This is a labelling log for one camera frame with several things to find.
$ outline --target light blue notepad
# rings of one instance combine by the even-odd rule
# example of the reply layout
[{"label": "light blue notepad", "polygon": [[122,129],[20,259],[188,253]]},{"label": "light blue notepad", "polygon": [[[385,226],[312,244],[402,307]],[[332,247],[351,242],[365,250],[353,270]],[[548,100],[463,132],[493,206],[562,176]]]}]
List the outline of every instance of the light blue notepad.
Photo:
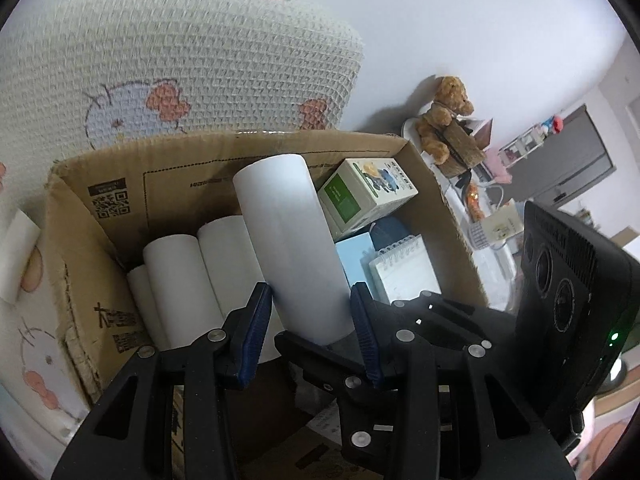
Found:
[{"label": "light blue notepad", "polygon": [[376,285],[369,269],[370,261],[377,257],[378,254],[373,247],[369,233],[363,233],[338,242],[335,245],[335,250],[338,251],[338,256],[340,256],[340,262],[347,276],[349,286],[353,286],[357,282],[365,282],[371,291],[373,299],[378,300]]}]

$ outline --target brown stuffed animal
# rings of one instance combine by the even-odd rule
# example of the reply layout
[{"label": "brown stuffed animal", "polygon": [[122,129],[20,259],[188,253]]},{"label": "brown stuffed animal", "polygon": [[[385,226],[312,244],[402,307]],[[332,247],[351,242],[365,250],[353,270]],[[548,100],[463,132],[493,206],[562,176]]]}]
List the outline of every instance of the brown stuffed animal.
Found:
[{"label": "brown stuffed animal", "polygon": [[440,141],[435,130],[443,132],[458,115],[468,116],[473,112],[474,106],[466,97],[462,81],[454,76],[443,77],[431,108],[416,123],[422,148],[437,165],[444,164],[449,158],[449,148]]}]

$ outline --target patterned fabric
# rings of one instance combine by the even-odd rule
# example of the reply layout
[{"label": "patterned fabric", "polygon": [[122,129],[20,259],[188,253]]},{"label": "patterned fabric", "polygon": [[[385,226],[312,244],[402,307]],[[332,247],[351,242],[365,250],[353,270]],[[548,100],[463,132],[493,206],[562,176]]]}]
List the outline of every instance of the patterned fabric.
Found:
[{"label": "patterned fabric", "polygon": [[[54,160],[158,134],[336,127],[361,60],[353,29],[299,0],[18,6],[0,31],[0,239],[17,207],[43,227]],[[42,271],[0,304],[0,381],[64,443],[86,407]]]}]

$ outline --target green label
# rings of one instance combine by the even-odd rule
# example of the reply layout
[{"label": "green label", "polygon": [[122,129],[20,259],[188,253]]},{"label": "green label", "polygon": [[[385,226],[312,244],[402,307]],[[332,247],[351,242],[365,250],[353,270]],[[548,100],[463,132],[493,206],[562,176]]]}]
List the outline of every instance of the green label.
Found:
[{"label": "green label", "polygon": [[349,191],[349,188],[340,178],[340,175],[334,176],[329,181],[324,187],[324,192],[329,197],[329,200],[331,200],[331,203],[334,205],[344,223],[347,223],[360,211],[360,206],[351,194],[351,191]]}]

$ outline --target spiral notebook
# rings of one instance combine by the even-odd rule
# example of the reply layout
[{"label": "spiral notebook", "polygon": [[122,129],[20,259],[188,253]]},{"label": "spiral notebook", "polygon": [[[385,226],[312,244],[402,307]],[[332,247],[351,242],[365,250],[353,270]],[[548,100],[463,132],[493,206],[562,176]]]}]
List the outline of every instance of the spiral notebook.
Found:
[{"label": "spiral notebook", "polygon": [[380,300],[412,300],[423,290],[440,293],[422,236],[409,236],[378,251],[369,268]]}]

